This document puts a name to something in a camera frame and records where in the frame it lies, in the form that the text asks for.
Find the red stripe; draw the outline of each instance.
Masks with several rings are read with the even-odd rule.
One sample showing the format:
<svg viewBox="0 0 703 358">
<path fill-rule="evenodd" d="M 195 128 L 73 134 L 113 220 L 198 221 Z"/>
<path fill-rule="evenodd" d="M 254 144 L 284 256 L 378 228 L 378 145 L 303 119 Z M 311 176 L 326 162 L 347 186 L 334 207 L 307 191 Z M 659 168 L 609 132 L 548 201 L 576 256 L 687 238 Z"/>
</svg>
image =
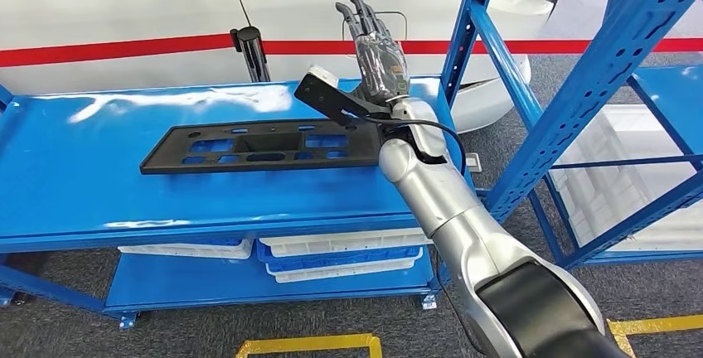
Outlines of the red stripe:
<svg viewBox="0 0 703 358">
<path fill-rule="evenodd" d="M 581 54 L 589 43 L 589 40 L 508 41 L 507 47 L 513 54 Z M 448 41 L 403 41 L 402 46 L 408 55 L 442 55 L 447 52 Z M 108 60 L 231 47 L 229 34 L 33 47 L 0 51 L 0 67 Z M 265 41 L 264 51 L 271 56 L 344 55 L 353 54 L 354 45 L 351 41 Z M 664 39 L 654 51 L 703 51 L 703 38 Z M 486 54 L 486 48 L 477 41 L 473 53 Z"/>
</svg>

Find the floor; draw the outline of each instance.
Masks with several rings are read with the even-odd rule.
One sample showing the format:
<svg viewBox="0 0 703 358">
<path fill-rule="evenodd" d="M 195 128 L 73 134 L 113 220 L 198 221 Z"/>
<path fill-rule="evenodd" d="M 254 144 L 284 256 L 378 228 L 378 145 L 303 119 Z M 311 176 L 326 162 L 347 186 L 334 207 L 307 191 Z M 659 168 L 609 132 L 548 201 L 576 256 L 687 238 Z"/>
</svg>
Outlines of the floor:
<svg viewBox="0 0 703 358">
<path fill-rule="evenodd" d="M 572 22 L 592 0 L 562 0 L 546 36 L 586 37 L 595 17 Z M 675 28 L 676 36 L 692 36 L 691 22 L 703 19 L 701 2 L 696 17 Z M 572 32 L 579 25 L 580 35 Z M 532 87 L 547 104 L 578 56 L 532 56 Z M 701 53 L 655 55 L 648 65 L 690 64 Z M 635 103 L 629 89 L 621 89 L 612 103 Z M 463 136 L 470 151 L 478 152 L 483 172 L 479 186 L 491 186 L 525 136 L 515 111 L 490 127 Z M 539 188 L 543 202 L 545 192 Z M 552 206 L 548 216 L 556 220 Z M 505 224 L 519 240 L 549 257 L 529 204 L 523 202 Z M 14 255 L 12 260 L 43 277 L 98 296 L 105 294 L 114 270 L 116 250 Z M 703 312 L 703 265 L 700 261 L 578 268 L 574 271 L 593 294 L 605 317 L 632 320 Z M 450 292 L 456 295 L 453 288 Z M 113 321 L 41 299 L 0 308 L 0 355 L 11 357 L 232 357 L 247 339 L 321 336 L 370 332 L 381 339 L 385 357 L 476 357 L 453 316 L 446 298 L 436 310 L 422 311 L 416 298 L 368 298 L 288 304 L 208 307 L 148 312 L 130 331 Z M 703 356 L 703 330 L 630 337 L 638 358 Z M 286 355 L 266 355 L 283 357 Z M 366 356 L 361 351 L 310 356 Z"/>
</svg>

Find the stacked trays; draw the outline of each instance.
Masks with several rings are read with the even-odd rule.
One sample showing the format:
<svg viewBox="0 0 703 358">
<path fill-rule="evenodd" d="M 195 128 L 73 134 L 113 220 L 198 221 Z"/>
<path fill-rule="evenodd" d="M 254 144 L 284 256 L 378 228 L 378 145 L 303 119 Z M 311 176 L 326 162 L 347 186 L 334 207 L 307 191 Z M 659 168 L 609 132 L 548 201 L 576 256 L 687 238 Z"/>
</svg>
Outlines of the stacked trays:
<svg viewBox="0 0 703 358">
<path fill-rule="evenodd" d="M 275 276 L 278 283 L 409 269 L 422 257 L 421 246 L 277 258 L 268 245 L 258 242 L 256 251 L 259 261 L 266 265 L 266 272 Z"/>
<path fill-rule="evenodd" d="M 194 244 L 142 244 L 119 246 L 122 253 L 164 254 L 168 256 L 207 257 L 245 260 L 251 256 L 252 239 L 211 239 Z"/>
<path fill-rule="evenodd" d="M 645 105 L 606 105 L 557 163 L 682 155 Z M 551 170 L 580 246 L 695 173 L 690 163 Z M 701 203 L 677 210 L 610 250 L 703 249 Z"/>
<path fill-rule="evenodd" d="M 421 229 L 262 238 L 257 255 L 276 282 L 409 269 L 431 243 Z"/>
</svg>

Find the blue plastic tray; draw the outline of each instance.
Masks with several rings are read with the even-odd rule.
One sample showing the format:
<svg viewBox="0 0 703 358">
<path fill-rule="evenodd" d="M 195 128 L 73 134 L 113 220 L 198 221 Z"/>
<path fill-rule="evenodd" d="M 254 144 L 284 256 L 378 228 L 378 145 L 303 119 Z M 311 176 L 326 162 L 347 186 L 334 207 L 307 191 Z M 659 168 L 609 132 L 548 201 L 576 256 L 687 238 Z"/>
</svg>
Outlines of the blue plastic tray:
<svg viewBox="0 0 703 358">
<path fill-rule="evenodd" d="M 268 245 L 262 244 L 258 239 L 256 240 L 256 254 L 259 257 L 259 261 L 266 263 L 271 273 L 332 267 L 334 265 L 368 263 L 371 261 L 416 258 L 421 249 L 422 246 L 404 246 L 401 248 L 274 257 Z"/>
</svg>

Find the white car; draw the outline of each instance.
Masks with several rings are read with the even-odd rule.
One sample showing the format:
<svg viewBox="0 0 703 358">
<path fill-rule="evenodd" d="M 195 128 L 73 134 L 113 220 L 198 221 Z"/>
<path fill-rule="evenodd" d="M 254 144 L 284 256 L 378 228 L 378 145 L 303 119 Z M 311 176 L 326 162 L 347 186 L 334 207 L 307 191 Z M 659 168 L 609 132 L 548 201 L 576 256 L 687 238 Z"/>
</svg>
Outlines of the white car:
<svg viewBox="0 0 703 358">
<path fill-rule="evenodd" d="M 345 0 L 0 0 L 0 85 L 44 94 L 248 82 L 227 34 L 249 23 L 272 48 L 272 80 L 299 79 L 311 64 L 358 77 L 354 56 L 339 54 L 339 41 L 350 38 L 335 1 Z M 461 0 L 366 2 L 407 41 L 412 75 L 441 72 Z M 505 40 L 530 40 L 555 3 L 491 0 L 489 13 Z M 516 59 L 529 80 L 527 57 Z M 459 131 L 489 125 L 512 107 L 485 55 L 471 57 L 462 83 L 453 107 Z"/>
</svg>

